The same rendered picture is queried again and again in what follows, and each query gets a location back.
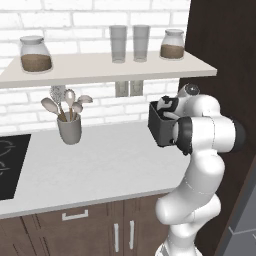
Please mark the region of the dark brown tall cupboard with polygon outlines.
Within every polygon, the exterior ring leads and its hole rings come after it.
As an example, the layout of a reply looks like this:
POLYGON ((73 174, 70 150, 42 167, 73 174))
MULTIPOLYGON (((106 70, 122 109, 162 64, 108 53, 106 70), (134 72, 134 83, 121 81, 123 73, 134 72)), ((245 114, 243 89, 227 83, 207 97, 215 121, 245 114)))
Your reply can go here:
POLYGON ((221 213, 197 234, 203 256, 217 256, 256 161, 256 0, 191 0, 185 49, 217 69, 214 77, 184 78, 215 97, 221 113, 241 123, 246 142, 224 153, 225 174, 217 191, 221 213))

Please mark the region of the glass jar with brown contents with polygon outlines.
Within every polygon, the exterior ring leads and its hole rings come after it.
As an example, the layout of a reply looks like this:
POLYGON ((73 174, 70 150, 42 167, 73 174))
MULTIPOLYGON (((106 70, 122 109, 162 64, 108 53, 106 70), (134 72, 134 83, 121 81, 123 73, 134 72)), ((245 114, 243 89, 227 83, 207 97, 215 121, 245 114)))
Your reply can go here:
POLYGON ((20 42, 20 59, 25 72, 38 73, 52 69, 51 55, 42 36, 23 36, 20 42))
POLYGON ((184 31, 166 29, 160 48, 160 57, 169 60, 180 60, 184 56, 184 31))

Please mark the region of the brown drawer front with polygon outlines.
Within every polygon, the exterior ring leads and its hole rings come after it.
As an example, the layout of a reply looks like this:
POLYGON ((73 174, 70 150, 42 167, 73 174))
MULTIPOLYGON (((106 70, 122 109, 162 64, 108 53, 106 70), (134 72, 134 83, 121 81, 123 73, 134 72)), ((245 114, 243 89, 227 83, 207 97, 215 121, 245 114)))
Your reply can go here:
POLYGON ((106 203, 23 216, 38 256, 108 256, 110 220, 106 203), (87 218, 62 221, 89 211, 87 218))

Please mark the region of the brown cupboard door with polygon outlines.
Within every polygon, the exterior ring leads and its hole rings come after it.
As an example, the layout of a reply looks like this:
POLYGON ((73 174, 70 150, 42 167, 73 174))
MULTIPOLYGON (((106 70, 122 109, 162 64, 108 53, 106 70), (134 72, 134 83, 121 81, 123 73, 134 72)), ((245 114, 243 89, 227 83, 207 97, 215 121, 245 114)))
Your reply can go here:
POLYGON ((155 205, 163 194, 124 201, 124 256, 155 256, 168 235, 169 227, 159 222, 155 205), (134 248, 130 250, 130 220, 135 222, 134 248))
POLYGON ((110 203, 110 245, 111 256, 124 256, 124 203, 115 201, 110 203), (114 223, 119 224, 119 252, 114 248, 114 223))

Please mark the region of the pale wall shelf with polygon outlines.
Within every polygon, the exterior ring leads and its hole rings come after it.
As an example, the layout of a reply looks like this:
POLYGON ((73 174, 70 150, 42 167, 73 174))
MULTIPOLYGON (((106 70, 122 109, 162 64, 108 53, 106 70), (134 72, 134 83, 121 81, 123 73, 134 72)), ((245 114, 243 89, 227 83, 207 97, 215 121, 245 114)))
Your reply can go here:
POLYGON ((165 60, 149 52, 146 62, 135 62, 131 52, 124 63, 113 63, 110 53, 53 55, 53 69, 45 73, 26 73, 15 57, 0 75, 0 89, 61 86, 216 76, 217 69, 186 52, 181 60, 165 60))

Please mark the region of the black hob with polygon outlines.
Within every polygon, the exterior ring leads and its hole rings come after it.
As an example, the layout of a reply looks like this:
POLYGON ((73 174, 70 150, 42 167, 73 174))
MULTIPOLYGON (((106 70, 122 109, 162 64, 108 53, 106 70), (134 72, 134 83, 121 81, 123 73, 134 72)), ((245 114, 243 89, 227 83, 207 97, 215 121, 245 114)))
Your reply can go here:
POLYGON ((0 201, 13 199, 31 135, 0 136, 0 201))

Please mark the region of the grey wall socket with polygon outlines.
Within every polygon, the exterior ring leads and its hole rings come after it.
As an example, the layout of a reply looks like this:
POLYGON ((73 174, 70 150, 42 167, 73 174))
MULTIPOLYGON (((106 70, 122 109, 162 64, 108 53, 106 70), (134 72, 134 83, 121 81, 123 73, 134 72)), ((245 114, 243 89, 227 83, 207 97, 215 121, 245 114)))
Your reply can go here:
POLYGON ((130 95, 142 96, 143 95, 143 81, 136 80, 130 82, 130 95))
POLYGON ((127 97, 129 95, 129 82, 128 81, 116 82, 115 95, 117 97, 127 97))

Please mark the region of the grey appliance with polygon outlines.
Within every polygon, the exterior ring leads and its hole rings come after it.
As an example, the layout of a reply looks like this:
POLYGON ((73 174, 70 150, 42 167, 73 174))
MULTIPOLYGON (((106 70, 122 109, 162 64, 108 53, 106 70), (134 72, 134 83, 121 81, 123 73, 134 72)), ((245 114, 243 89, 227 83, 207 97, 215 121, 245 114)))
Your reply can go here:
POLYGON ((214 256, 256 256, 256 157, 214 256))

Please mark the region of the pale wooden spoon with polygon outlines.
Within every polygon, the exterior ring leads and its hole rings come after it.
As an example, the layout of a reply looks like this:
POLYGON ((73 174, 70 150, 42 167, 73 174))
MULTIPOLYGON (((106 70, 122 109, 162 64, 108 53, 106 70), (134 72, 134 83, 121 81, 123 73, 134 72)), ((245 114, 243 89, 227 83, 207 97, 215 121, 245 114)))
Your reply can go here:
POLYGON ((69 114, 70 114, 70 120, 73 121, 74 120, 74 113, 73 113, 73 103, 75 102, 75 92, 72 89, 66 89, 64 91, 64 98, 66 103, 69 106, 69 114))
POLYGON ((56 114, 57 116, 60 117, 60 119, 61 119, 62 121, 66 121, 66 119, 60 114, 60 112, 59 112, 59 110, 58 110, 58 106, 56 105, 56 103, 55 103, 52 99, 46 97, 46 98, 44 98, 44 99, 41 100, 41 104, 42 104, 42 106, 43 106, 47 111, 56 114))
POLYGON ((82 112, 83 107, 82 107, 82 105, 81 105, 80 103, 74 102, 74 103, 72 104, 72 108, 73 108, 73 110, 74 110, 73 120, 75 120, 76 117, 77 117, 77 114, 82 112))
POLYGON ((78 102, 80 104, 83 104, 83 103, 92 103, 93 102, 93 99, 89 96, 89 95, 81 95, 79 98, 78 98, 78 102))

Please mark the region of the clear drinking glass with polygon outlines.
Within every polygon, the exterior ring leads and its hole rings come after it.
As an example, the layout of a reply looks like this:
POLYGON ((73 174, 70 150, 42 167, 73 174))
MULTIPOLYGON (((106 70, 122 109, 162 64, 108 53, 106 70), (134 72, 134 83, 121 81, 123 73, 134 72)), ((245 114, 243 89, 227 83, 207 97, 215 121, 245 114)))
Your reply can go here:
POLYGON ((126 57, 127 27, 112 25, 110 30, 110 44, 113 63, 124 63, 126 57))
POLYGON ((136 62, 145 62, 147 60, 149 35, 149 25, 133 26, 133 53, 136 62))

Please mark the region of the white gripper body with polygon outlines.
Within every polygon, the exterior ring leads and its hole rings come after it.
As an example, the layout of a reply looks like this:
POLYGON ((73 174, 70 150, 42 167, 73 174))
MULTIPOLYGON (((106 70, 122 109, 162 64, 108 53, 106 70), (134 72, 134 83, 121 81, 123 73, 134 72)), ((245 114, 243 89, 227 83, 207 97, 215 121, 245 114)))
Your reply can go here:
POLYGON ((178 120, 180 117, 173 112, 163 112, 163 116, 173 120, 178 120))

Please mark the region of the metal whisk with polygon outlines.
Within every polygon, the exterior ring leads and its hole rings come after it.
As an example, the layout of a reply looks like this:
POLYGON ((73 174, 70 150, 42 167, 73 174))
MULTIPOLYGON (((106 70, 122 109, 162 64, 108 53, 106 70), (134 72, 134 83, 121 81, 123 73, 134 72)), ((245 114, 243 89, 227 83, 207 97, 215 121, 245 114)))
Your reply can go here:
POLYGON ((50 88, 50 96, 52 100, 58 105, 60 109, 60 114, 62 116, 65 116, 64 111, 61 106, 61 101, 62 101, 62 91, 61 91, 61 86, 52 86, 50 88))

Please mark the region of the grey utensil pot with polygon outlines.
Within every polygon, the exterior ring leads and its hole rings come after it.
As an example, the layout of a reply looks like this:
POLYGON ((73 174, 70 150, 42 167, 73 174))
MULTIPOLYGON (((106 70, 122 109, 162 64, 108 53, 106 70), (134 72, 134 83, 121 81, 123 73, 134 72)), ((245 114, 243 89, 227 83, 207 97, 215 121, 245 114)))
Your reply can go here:
POLYGON ((67 145, 77 144, 82 135, 81 117, 79 114, 76 115, 75 120, 70 119, 70 114, 65 113, 67 121, 64 122, 60 118, 57 118, 58 129, 60 137, 67 145))

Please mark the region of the brown cupboard front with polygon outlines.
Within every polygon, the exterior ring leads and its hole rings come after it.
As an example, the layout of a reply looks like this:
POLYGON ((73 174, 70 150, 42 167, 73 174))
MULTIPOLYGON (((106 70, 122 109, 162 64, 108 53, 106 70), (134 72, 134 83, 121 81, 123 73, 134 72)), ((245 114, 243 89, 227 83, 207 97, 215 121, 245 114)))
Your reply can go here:
POLYGON ((0 256, 36 256, 20 217, 0 219, 0 256))

